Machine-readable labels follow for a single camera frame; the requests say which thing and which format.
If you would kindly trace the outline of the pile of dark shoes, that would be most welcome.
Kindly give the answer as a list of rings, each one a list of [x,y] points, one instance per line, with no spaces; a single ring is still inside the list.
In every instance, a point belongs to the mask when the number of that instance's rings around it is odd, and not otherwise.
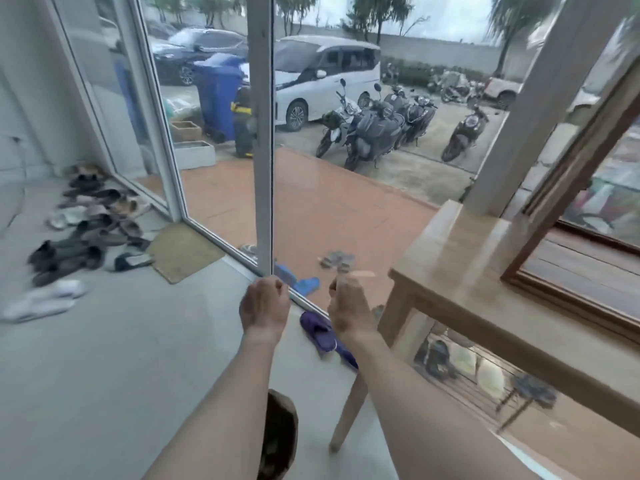
[[[150,203],[132,190],[108,186],[108,174],[94,164],[76,164],[67,171],[63,201],[47,220],[67,237],[44,241],[28,257],[36,288],[58,284],[78,271],[103,267],[110,248],[124,248],[110,270],[122,273],[155,263],[151,242],[136,221]]]

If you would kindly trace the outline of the tree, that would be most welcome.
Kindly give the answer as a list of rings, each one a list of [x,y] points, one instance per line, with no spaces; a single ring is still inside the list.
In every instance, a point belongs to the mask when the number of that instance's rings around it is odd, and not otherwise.
[[[405,22],[413,8],[413,0],[353,0],[342,28],[363,36],[365,41],[375,33],[379,44],[383,24]]]
[[[501,78],[508,49],[516,35],[548,17],[556,0],[491,0],[487,37],[500,43],[500,56],[492,76]]]
[[[284,35],[299,34],[302,23],[318,0],[275,0],[284,23]]]

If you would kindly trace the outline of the blue wheeled trash bin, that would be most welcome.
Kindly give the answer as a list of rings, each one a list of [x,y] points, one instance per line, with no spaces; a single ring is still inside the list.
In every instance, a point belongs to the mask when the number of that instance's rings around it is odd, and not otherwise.
[[[241,66],[245,62],[246,58],[238,55],[215,53],[204,61],[193,63],[203,129],[217,144],[234,140],[231,103],[244,81]]]

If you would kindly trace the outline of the dark scooter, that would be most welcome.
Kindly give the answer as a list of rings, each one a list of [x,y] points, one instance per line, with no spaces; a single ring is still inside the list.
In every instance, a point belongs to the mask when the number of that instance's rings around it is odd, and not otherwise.
[[[426,134],[437,109],[436,103],[425,96],[401,97],[401,103],[396,108],[396,113],[403,119],[402,133],[394,149],[398,150],[401,146],[411,143],[415,143],[417,146],[418,139]]]

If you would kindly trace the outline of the white van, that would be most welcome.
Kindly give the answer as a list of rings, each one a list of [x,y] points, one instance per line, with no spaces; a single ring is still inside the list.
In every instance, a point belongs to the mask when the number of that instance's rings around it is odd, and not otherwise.
[[[363,106],[380,83],[380,47],[366,41],[336,36],[297,35],[274,43],[275,125],[299,131],[320,120],[346,96]]]

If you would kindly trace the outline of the person's left forearm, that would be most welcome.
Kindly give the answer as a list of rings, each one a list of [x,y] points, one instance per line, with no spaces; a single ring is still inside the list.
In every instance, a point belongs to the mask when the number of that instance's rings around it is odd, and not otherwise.
[[[245,332],[233,360],[142,480],[257,480],[279,336]]]

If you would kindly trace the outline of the row of distant motorcycles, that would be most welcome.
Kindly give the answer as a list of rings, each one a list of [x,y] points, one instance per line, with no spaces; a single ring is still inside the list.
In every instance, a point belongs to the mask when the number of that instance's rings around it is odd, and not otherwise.
[[[474,105],[484,95],[485,87],[486,83],[468,80],[467,76],[461,72],[444,71],[443,74],[438,75],[432,71],[426,89],[430,95],[439,96],[443,104],[453,102]]]

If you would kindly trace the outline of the person's right forearm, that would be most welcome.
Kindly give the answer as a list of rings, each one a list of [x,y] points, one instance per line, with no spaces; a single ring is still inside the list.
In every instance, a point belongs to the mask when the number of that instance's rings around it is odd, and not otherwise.
[[[342,334],[376,409],[399,480],[540,480],[375,330]]]

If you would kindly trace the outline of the beige doormat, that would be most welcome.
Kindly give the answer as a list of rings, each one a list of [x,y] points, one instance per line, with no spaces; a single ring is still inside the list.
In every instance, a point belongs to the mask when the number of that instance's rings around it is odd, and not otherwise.
[[[146,253],[169,284],[177,284],[226,256],[208,238],[185,223],[172,223],[151,240]]]

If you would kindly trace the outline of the person's right hand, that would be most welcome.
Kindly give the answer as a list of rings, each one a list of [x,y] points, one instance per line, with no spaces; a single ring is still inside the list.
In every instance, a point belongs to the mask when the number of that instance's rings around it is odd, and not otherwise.
[[[382,341],[363,287],[342,288],[330,297],[327,312],[333,330],[349,349]]]

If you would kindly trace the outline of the brown wooden window frame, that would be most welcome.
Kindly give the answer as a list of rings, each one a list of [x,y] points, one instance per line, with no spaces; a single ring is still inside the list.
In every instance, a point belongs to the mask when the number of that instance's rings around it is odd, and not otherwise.
[[[640,345],[640,55],[513,220],[503,281]]]

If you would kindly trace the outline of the small concrete planter box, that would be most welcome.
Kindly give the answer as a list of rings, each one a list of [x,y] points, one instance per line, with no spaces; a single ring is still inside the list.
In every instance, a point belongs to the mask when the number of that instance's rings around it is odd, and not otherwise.
[[[202,139],[201,127],[188,120],[171,120],[170,133],[174,144]]]

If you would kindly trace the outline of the white sliding door frame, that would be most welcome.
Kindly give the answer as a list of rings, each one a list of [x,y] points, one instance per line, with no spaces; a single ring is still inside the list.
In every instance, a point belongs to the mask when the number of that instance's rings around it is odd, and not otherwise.
[[[258,268],[274,269],[274,0],[246,0],[253,119],[253,172]]]

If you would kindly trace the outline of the brown shoe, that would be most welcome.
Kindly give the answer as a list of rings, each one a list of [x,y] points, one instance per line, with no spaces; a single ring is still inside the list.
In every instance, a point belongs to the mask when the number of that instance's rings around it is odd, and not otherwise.
[[[298,422],[292,400],[269,389],[257,480],[283,480],[296,455]]]

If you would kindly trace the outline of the white slipper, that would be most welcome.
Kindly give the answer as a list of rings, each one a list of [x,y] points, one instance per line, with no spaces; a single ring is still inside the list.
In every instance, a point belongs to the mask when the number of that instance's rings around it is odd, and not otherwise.
[[[0,320],[20,323],[63,314],[75,305],[75,301],[73,293],[56,289],[36,290],[7,306],[0,313]]]
[[[44,287],[30,290],[28,299],[32,301],[77,299],[87,292],[87,286],[80,280],[58,280]]]

